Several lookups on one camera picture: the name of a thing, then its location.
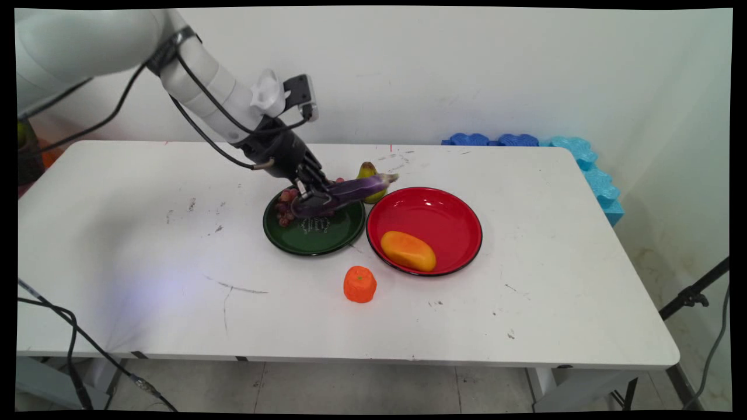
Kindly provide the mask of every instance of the cord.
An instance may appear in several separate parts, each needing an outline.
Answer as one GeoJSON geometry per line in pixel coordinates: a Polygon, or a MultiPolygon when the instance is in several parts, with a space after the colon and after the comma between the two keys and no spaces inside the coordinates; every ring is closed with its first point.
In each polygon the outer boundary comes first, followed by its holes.
{"type": "Polygon", "coordinates": [[[682,407],[682,410],[687,410],[687,408],[690,407],[692,403],[698,400],[698,398],[701,396],[701,394],[705,390],[705,381],[708,377],[708,368],[710,367],[710,361],[713,358],[713,355],[716,352],[716,348],[719,346],[721,339],[724,337],[724,333],[726,332],[726,316],[727,316],[727,308],[729,305],[729,287],[730,286],[726,286],[726,296],[724,297],[724,308],[722,310],[722,315],[721,315],[721,332],[719,333],[719,336],[716,338],[716,341],[713,343],[713,347],[710,349],[708,358],[706,358],[705,360],[705,367],[703,367],[703,379],[701,379],[700,389],[698,389],[695,395],[693,395],[693,397],[690,398],[690,401],[687,401],[687,404],[685,404],[682,407]]]}
{"type": "Polygon", "coordinates": [[[192,78],[192,80],[197,84],[197,86],[199,86],[200,90],[202,90],[202,92],[208,97],[208,99],[210,99],[210,102],[213,102],[213,105],[215,105],[215,107],[218,108],[218,110],[220,111],[220,113],[223,114],[224,116],[226,116],[226,118],[228,118],[229,121],[231,121],[235,126],[237,126],[238,128],[244,130],[248,134],[251,134],[251,135],[273,135],[273,134],[278,134],[278,133],[286,132],[288,130],[295,129],[296,127],[301,127],[302,125],[306,124],[309,121],[309,119],[311,118],[311,113],[308,112],[308,113],[306,113],[304,115],[303,120],[299,121],[298,123],[291,124],[289,126],[279,127],[277,129],[268,129],[268,130],[256,130],[256,131],[255,130],[250,130],[247,127],[245,127],[243,124],[239,123],[234,117],[231,116],[231,114],[229,114],[228,111],[226,111],[226,109],[218,102],[218,100],[215,99],[215,96],[213,96],[213,94],[208,91],[208,88],[205,87],[205,85],[202,84],[202,82],[192,72],[192,69],[189,68],[189,66],[187,65],[187,63],[185,63],[184,58],[182,58],[182,55],[179,54],[178,52],[176,53],[176,59],[179,60],[179,63],[182,65],[182,67],[184,67],[184,69],[187,72],[187,74],[192,78]]]}
{"type": "Polygon", "coordinates": [[[75,140],[76,138],[85,136],[86,134],[88,134],[90,132],[93,132],[93,131],[95,131],[97,129],[100,129],[101,127],[107,125],[110,121],[112,121],[117,116],[117,114],[120,112],[120,109],[122,109],[122,105],[125,103],[125,99],[127,99],[127,95],[128,95],[128,93],[130,93],[130,89],[132,89],[132,85],[135,83],[135,80],[137,79],[137,77],[143,72],[143,69],[145,69],[145,66],[146,66],[145,64],[141,64],[140,67],[138,67],[137,70],[135,70],[135,72],[132,73],[132,77],[130,77],[130,81],[127,82],[127,87],[125,87],[125,91],[122,93],[122,96],[120,97],[120,101],[117,103],[117,107],[114,109],[114,112],[112,112],[111,114],[109,114],[109,116],[106,117],[104,120],[102,120],[100,123],[98,123],[98,124],[96,124],[94,126],[91,126],[91,127],[87,128],[87,129],[83,130],[82,132],[79,132],[77,134],[73,134],[73,135],[71,135],[71,136],[69,136],[67,138],[64,138],[64,139],[58,141],[57,143],[50,144],[49,146],[47,146],[47,147],[45,147],[45,148],[43,148],[41,150],[37,150],[36,152],[29,152],[29,153],[26,153],[26,154],[23,154],[23,155],[19,155],[19,158],[32,158],[32,157],[34,157],[36,155],[40,155],[40,154],[42,154],[44,152],[48,152],[49,150],[55,149],[55,148],[57,148],[59,146],[62,146],[63,144],[69,143],[69,142],[75,140]]]}
{"type": "MultiPolygon", "coordinates": [[[[44,306],[44,307],[50,308],[51,310],[55,311],[55,313],[57,313],[68,324],[72,325],[73,334],[75,334],[76,331],[78,333],[80,333],[81,336],[83,336],[83,338],[85,338],[86,340],[88,340],[88,342],[91,343],[91,345],[104,358],[106,358],[106,360],[108,360],[112,365],[114,365],[114,367],[116,367],[117,369],[119,369],[122,373],[124,373],[125,375],[127,375],[127,377],[132,382],[134,382],[135,385],[137,385],[138,388],[142,389],[145,392],[148,392],[150,395],[153,395],[156,398],[158,398],[159,400],[163,401],[163,403],[166,404],[167,407],[169,407],[169,410],[171,410],[173,412],[177,412],[177,409],[163,395],[161,395],[161,393],[158,392],[158,390],[153,385],[151,385],[147,380],[144,380],[142,377],[138,377],[136,374],[133,374],[130,371],[128,371],[127,369],[125,369],[112,356],[110,356],[109,353],[107,353],[104,349],[102,349],[101,346],[99,346],[88,334],[86,334],[86,332],[83,331],[78,326],[78,322],[77,322],[77,320],[75,320],[75,316],[73,315],[72,311],[70,311],[68,309],[65,309],[65,308],[62,308],[60,306],[52,305],[52,303],[50,303],[47,299],[45,299],[44,296],[42,296],[41,294],[39,294],[36,290],[34,290],[34,288],[32,288],[31,286],[29,286],[28,284],[26,284],[26,282],[24,282],[23,280],[18,279],[18,284],[23,289],[25,289],[28,293],[30,293],[32,296],[34,296],[35,298],[37,298],[40,301],[40,302],[37,302],[37,301],[34,301],[34,300],[29,300],[29,299],[24,299],[23,297],[19,297],[18,298],[19,302],[30,303],[32,305],[38,305],[38,306],[44,306]]],[[[71,345],[70,359],[72,360],[72,345],[71,345]]]]}
{"type": "Polygon", "coordinates": [[[192,118],[190,118],[189,114],[187,114],[187,112],[182,107],[182,104],[179,103],[179,101],[177,101],[176,99],[174,99],[173,96],[170,96],[170,98],[174,102],[174,105],[176,106],[176,109],[178,109],[179,112],[182,113],[182,116],[187,120],[187,122],[190,124],[190,126],[192,126],[192,128],[195,129],[195,131],[197,132],[197,134],[199,134],[200,136],[202,136],[202,138],[205,139],[205,141],[207,141],[208,144],[211,145],[213,147],[213,149],[215,149],[218,153],[220,153],[224,158],[230,160],[231,162],[237,164],[240,167],[249,168],[251,170],[267,169],[267,168],[273,166],[273,164],[275,164],[275,158],[270,158],[270,160],[268,162],[266,162],[266,163],[255,165],[255,164],[244,163],[244,162],[242,162],[242,161],[234,158],[233,156],[229,155],[228,153],[226,153],[225,151],[223,151],[223,149],[219,148],[218,145],[215,144],[215,142],[212,139],[210,139],[210,137],[208,137],[208,135],[205,134],[205,132],[203,130],[201,130],[201,128],[194,122],[194,120],[192,120],[192,118]]]}
{"type": "Polygon", "coordinates": [[[24,302],[24,303],[30,303],[32,305],[48,307],[52,309],[53,311],[55,311],[59,316],[64,318],[65,321],[67,321],[70,325],[72,325],[72,338],[70,339],[70,347],[67,349],[67,366],[68,366],[68,369],[70,370],[70,379],[72,380],[72,384],[75,387],[75,393],[81,402],[81,406],[83,407],[83,410],[93,410],[93,403],[91,403],[90,396],[88,395],[88,391],[86,390],[86,387],[83,384],[81,375],[78,373],[78,369],[72,363],[72,349],[75,347],[75,338],[78,335],[78,331],[77,331],[78,320],[75,319],[75,315],[71,311],[65,308],[60,308],[59,306],[54,306],[54,305],[48,305],[46,303],[37,302],[35,300],[24,299],[23,297],[19,297],[18,301],[24,302]]]}
{"type": "Polygon", "coordinates": [[[27,119],[33,117],[34,115],[39,114],[41,111],[44,111],[44,110],[48,109],[49,107],[52,107],[57,102],[61,101],[62,99],[67,98],[68,95],[70,95],[71,93],[73,93],[76,90],[78,90],[79,87],[83,86],[84,84],[86,84],[86,83],[88,83],[89,81],[92,81],[92,80],[93,80],[92,77],[89,77],[89,78],[83,80],[82,82],[78,83],[77,85],[75,85],[75,86],[71,87],[70,89],[65,90],[63,93],[57,95],[54,99],[52,99],[51,101],[47,102],[46,104],[41,105],[40,107],[34,109],[33,111],[29,111],[29,112],[23,114],[21,117],[18,118],[18,120],[21,120],[21,121],[27,120],[27,119]]]}

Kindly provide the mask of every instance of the plate rim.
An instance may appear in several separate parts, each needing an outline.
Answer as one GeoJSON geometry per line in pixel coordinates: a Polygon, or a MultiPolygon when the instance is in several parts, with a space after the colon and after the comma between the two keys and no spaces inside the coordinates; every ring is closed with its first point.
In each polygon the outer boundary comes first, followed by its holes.
{"type": "Polygon", "coordinates": [[[386,194],[385,197],[383,197],[376,204],[374,204],[373,207],[371,207],[371,210],[368,212],[368,215],[366,216],[366,239],[368,240],[368,245],[371,246],[371,249],[373,250],[373,253],[376,254],[376,256],[378,256],[379,259],[381,259],[382,261],[384,261],[390,267],[393,267],[396,270],[402,271],[403,273],[411,274],[413,276],[420,276],[420,277],[440,277],[440,276],[446,276],[447,274],[453,274],[453,273],[456,273],[459,270],[462,270],[464,267],[467,267],[468,265],[470,265],[470,263],[473,262],[475,258],[477,258],[477,254],[479,254],[480,250],[483,248],[483,224],[480,222],[480,218],[477,216],[477,213],[474,212],[474,210],[472,209],[472,207],[469,206],[469,204],[465,203],[464,200],[462,200],[461,198],[457,197],[456,195],[450,193],[449,191],[444,191],[444,190],[440,190],[438,188],[433,188],[433,187],[406,187],[406,188],[401,188],[401,189],[396,190],[396,191],[392,191],[389,194],[386,194]],[[457,200],[461,201],[465,206],[467,206],[467,209],[469,209],[469,211],[471,211],[472,214],[474,214],[474,218],[477,220],[477,226],[480,228],[480,243],[477,245],[477,249],[474,251],[474,255],[467,262],[465,262],[464,264],[460,265],[459,267],[453,269],[452,271],[446,271],[444,273],[428,274],[428,273],[424,273],[424,272],[421,272],[421,271],[409,271],[409,270],[406,270],[405,268],[402,268],[402,267],[400,267],[398,265],[393,264],[392,262],[390,262],[389,260],[387,260],[386,258],[384,258],[381,254],[379,254],[379,251],[376,250],[376,247],[374,246],[374,243],[371,240],[371,234],[368,231],[368,227],[369,227],[368,221],[371,218],[371,213],[373,213],[374,209],[376,209],[376,206],[378,206],[379,203],[381,203],[381,201],[384,200],[384,198],[386,198],[386,197],[388,197],[388,196],[390,196],[392,194],[396,194],[398,191],[410,190],[410,189],[413,189],[413,188],[434,190],[434,191],[440,191],[442,193],[449,194],[452,197],[456,198],[457,200]]]}
{"type": "MultiPolygon", "coordinates": [[[[295,188],[295,187],[296,187],[295,185],[292,185],[292,186],[283,188],[283,190],[285,190],[286,188],[295,188]]],[[[264,236],[267,238],[267,240],[270,241],[270,243],[272,245],[275,245],[275,247],[278,248],[279,250],[281,250],[281,251],[283,251],[285,253],[289,253],[289,254],[297,255],[297,256],[322,256],[322,255],[334,253],[335,251],[339,251],[342,248],[346,247],[347,245],[352,244],[356,239],[360,238],[361,234],[363,233],[363,229],[365,228],[365,225],[368,222],[368,216],[361,218],[361,223],[356,228],[356,232],[350,237],[349,240],[343,241],[340,245],[335,245],[331,249],[323,250],[323,251],[319,251],[319,252],[305,252],[304,253],[304,252],[297,252],[297,251],[287,250],[287,249],[281,247],[278,244],[278,242],[267,231],[267,214],[274,207],[273,204],[277,201],[278,197],[280,197],[280,194],[282,194],[283,190],[280,190],[279,193],[275,194],[275,196],[267,204],[267,207],[264,208],[264,213],[262,214],[262,230],[264,231],[264,236]]],[[[362,208],[361,209],[362,213],[366,214],[366,208],[363,205],[363,202],[362,201],[358,201],[357,203],[362,208]]]]}

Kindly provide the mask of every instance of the white table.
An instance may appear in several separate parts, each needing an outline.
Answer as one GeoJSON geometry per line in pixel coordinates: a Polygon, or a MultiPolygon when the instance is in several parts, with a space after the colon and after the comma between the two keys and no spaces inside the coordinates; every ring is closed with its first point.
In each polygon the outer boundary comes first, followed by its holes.
{"type": "MultiPolygon", "coordinates": [[[[328,256],[292,256],[261,225],[286,180],[204,143],[82,141],[19,200],[19,277],[119,357],[521,366],[536,411],[570,410],[679,360],[568,151],[310,148],[333,179],[372,161],[401,175],[390,191],[457,195],[483,227],[477,258],[418,278],[379,260],[365,234],[328,256]],[[343,295],[353,265],[379,283],[370,303],[343,295]],[[560,365],[573,369],[553,376],[560,365]]],[[[70,328],[19,304],[16,338],[18,356],[62,356],[70,328]]],[[[75,355],[98,356],[82,339],[75,355]]]]}

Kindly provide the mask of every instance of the green plate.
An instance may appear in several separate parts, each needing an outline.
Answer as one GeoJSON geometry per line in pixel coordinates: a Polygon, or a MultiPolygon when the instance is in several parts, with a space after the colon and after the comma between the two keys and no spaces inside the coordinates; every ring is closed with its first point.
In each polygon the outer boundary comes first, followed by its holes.
{"type": "Polygon", "coordinates": [[[355,241],[363,233],[366,210],[360,201],[335,211],[332,217],[297,218],[287,227],[282,227],[275,210],[281,193],[267,204],[262,225],[267,239],[286,253],[300,256],[332,253],[355,241]]]}

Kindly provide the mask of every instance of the white wall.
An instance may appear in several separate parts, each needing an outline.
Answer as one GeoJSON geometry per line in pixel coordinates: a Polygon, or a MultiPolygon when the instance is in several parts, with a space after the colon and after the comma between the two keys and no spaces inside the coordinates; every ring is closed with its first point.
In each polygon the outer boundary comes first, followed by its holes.
{"type": "MultiPolygon", "coordinates": [[[[579,135],[611,164],[637,139],[712,12],[234,7],[182,14],[245,84],[265,67],[284,78],[312,76],[320,119],[297,130],[309,143],[579,135]]],[[[95,80],[34,118],[34,127],[56,139],[101,120],[128,77],[95,80]]],[[[118,118],[89,137],[200,140],[157,78],[141,78],[118,118]]]]}
{"type": "MultiPolygon", "coordinates": [[[[455,132],[589,139],[622,190],[627,214],[616,231],[659,307],[728,254],[730,9],[182,14],[247,85],[265,67],[313,78],[320,119],[297,130],[308,143],[437,144],[455,132]]],[[[98,122],[128,77],[96,79],[35,117],[34,128],[54,140],[98,122]]],[[[89,138],[200,141],[147,72],[118,118],[89,138]]],[[[685,308],[668,322],[694,386],[726,281],[707,291],[710,308],[685,308]]],[[[707,408],[731,409],[730,368],[726,338],[701,399],[707,408]]]]}
{"type": "MultiPolygon", "coordinates": [[[[639,142],[619,161],[630,187],[615,231],[657,308],[729,255],[732,12],[717,12],[640,130],[662,142],[639,142]]],[[[696,389],[721,328],[728,282],[726,274],[706,289],[709,307],[686,307],[667,321],[696,389]]],[[[732,410],[729,332],[701,402],[706,410],[732,410]]]]}

